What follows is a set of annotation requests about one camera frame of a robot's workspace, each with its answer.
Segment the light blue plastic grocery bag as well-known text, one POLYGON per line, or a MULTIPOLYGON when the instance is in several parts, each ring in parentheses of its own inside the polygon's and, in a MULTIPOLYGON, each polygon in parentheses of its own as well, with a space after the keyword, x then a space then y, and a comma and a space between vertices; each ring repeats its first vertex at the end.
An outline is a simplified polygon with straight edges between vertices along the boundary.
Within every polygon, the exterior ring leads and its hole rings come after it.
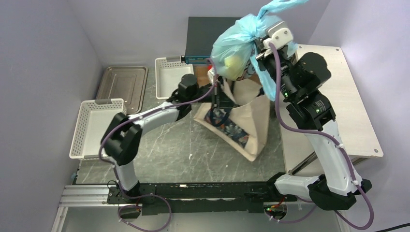
MULTIPOLYGON (((248 14, 237 20, 233 26, 229 27, 213 43, 210 58, 213 61, 217 74, 226 78, 224 76, 224 59, 232 55, 240 56, 247 62, 245 70, 249 65, 254 67, 254 57, 257 55, 257 46, 254 41, 267 36, 265 30, 282 21, 276 15, 277 13, 304 3, 305 1, 303 0, 273 0, 264 5, 257 15, 248 14)), ((243 75, 235 81, 246 78, 245 70, 243 75)))

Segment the beige canvas tote bag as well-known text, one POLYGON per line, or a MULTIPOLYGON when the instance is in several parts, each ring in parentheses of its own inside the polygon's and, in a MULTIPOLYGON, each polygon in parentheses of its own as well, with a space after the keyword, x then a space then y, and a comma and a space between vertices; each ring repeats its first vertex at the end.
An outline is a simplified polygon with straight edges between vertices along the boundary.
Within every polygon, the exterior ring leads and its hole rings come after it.
POLYGON ((226 141, 249 161, 255 161, 267 144, 270 100, 251 79, 222 79, 222 92, 234 102, 232 109, 200 105, 194 120, 226 141))

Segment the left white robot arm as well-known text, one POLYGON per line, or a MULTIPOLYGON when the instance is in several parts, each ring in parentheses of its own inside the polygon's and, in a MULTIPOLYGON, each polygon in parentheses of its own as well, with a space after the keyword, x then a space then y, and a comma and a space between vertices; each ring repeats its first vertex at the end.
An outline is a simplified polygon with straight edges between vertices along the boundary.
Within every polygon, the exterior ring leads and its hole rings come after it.
POLYGON ((98 156, 113 166, 119 195, 125 202, 132 203, 141 195, 132 164, 141 138, 155 128, 181 120, 197 102, 210 103, 212 109, 234 108, 236 103, 223 92, 223 83, 221 77, 215 77, 210 84, 199 86, 195 75, 185 74, 171 96, 159 106, 129 116, 117 113, 113 117, 101 139, 98 156))

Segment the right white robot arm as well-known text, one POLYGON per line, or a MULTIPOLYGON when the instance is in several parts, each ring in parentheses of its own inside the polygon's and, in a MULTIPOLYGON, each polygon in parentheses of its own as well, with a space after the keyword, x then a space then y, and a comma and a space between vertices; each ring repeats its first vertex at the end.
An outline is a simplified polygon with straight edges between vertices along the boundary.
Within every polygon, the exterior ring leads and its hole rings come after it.
POLYGON ((268 181, 266 194, 273 201, 293 195, 315 203, 328 211, 348 210, 356 196, 368 192, 372 184, 355 170, 342 143, 336 114, 320 87, 330 77, 324 57, 305 53, 292 62, 283 52, 259 54, 257 67, 282 94, 286 109, 295 122, 294 132, 307 137, 323 168, 319 176, 303 177, 278 173, 268 181))

